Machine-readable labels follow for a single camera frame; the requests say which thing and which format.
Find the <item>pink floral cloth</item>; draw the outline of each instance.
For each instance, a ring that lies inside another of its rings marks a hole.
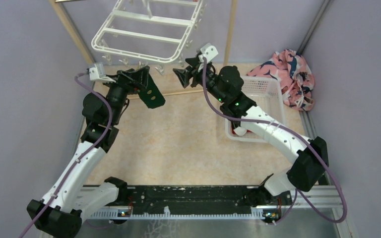
[[[280,82],[285,105],[299,111],[309,111],[315,79],[305,58],[293,50],[275,52],[272,58],[252,69],[247,76],[275,78]]]

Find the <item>laundry basket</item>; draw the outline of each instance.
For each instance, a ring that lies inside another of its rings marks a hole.
[[[254,100],[267,114],[283,125],[286,125],[281,87],[278,80],[249,76],[242,76],[242,79],[245,82],[242,87],[242,92]],[[226,135],[232,140],[265,143],[260,136],[250,131],[242,136],[238,136],[233,132],[231,122],[227,119],[225,125]]]

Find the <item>purple wall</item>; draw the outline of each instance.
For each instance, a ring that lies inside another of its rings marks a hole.
[[[48,1],[0,2],[0,238],[21,233],[28,202],[68,164],[86,94],[73,77],[86,67]]]
[[[359,237],[381,237],[381,1],[336,0],[307,47],[311,114]]]
[[[92,38],[113,9],[115,2],[115,0],[90,0],[64,3],[89,47],[91,47]],[[205,2],[207,8],[202,18],[202,25],[191,35],[193,44],[189,50],[184,51],[184,56],[193,57],[197,47],[211,42],[219,51],[215,60],[222,62],[231,1],[206,0]],[[321,4],[321,0],[238,1],[230,62],[262,62],[271,58],[275,51],[285,48],[297,49]],[[126,6],[128,11],[145,14],[141,0],[135,0],[134,5],[127,3]],[[152,11],[154,15],[177,18],[186,18],[189,13],[183,7],[162,3],[152,4]],[[139,22],[130,24],[127,20],[116,22],[115,26],[140,33],[158,33],[173,38],[181,36],[178,30],[172,30],[171,27],[157,27]],[[109,46],[141,51],[143,54],[155,54],[162,57],[173,54],[173,48],[168,47],[168,44],[149,45],[142,40],[124,36],[112,39],[109,37],[106,41]],[[102,60],[102,54],[95,52],[94,55],[97,60]],[[113,64],[119,64],[118,59],[113,59]]]

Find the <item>tiled floor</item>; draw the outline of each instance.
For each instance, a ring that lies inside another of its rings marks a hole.
[[[241,74],[256,66],[235,65]],[[171,68],[165,69],[164,77],[151,70],[162,92],[183,90]],[[113,74],[117,69],[113,66],[106,71]],[[105,86],[95,88],[107,92]],[[285,113],[288,126],[303,134],[299,112],[285,107]],[[117,127],[114,145],[86,184],[101,184],[110,176],[135,185],[259,184],[290,166],[269,144],[228,139],[224,119],[209,108],[203,93],[167,96],[164,106],[151,110],[141,100],[131,100]]]

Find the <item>white drying rack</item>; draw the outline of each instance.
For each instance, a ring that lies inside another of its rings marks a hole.
[[[180,64],[183,64],[182,50],[185,46],[186,47],[190,46],[191,41],[188,41],[188,38],[192,30],[198,27],[198,24],[200,22],[199,18],[202,16],[204,8],[205,8],[205,6],[203,5],[204,0],[199,0],[199,1],[142,0],[143,5],[147,10],[147,15],[125,11],[125,8],[122,7],[124,2],[125,0],[118,0],[116,2],[116,5],[113,8],[112,12],[109,14],[107,19],[104,21],[103,25],[100,27],[99,31],[96,33],[93,40],[91,41],[92,48],[98,52],[104,53],[105,55],[103,56],[103,58],[105,58],[109,64],[112,63],[111,55],[122,57],[122,60],[120,60],[120,62],[122,62],[123,64],[127,66],[128,66],[128,58],[137,59],[140,61],[140,63],[141,61],[143,61],[143,62],[152,62],[152,63],[160,64],[160,68],[158,69],[158,71],[161,74],[164,71],[164,67],[163,67],[164,64],[173,63],[177,59],[179,59]],[[180,5],[183,7],[193,7],[194,10],[193,10],[192,17],[189,20],[153,16],[150,9],[150,2],[170,3],[170,4]],[[119,30],[114,28],[114,26],[112,25],[113,20],[117,17],[126,18],[129,20],[153,23],[153,24],[181,26],[181,27],[186,27],[186,30],[181,39],[174,39],[169,37],[162,37],[162,36],[148,35],[148,34],[132,32],[132,31]],[[176,44],[178,46],[176,50],[173,52],[173,55],[171,57],[161,58],[157,56],[139,54],[139,53],[126,51],[122,49],[111,48],[107,45],[106,41],[104,40],[105,34],[111,34],[116,36],[124,35],[129,37],[163,42],[167,44]]]

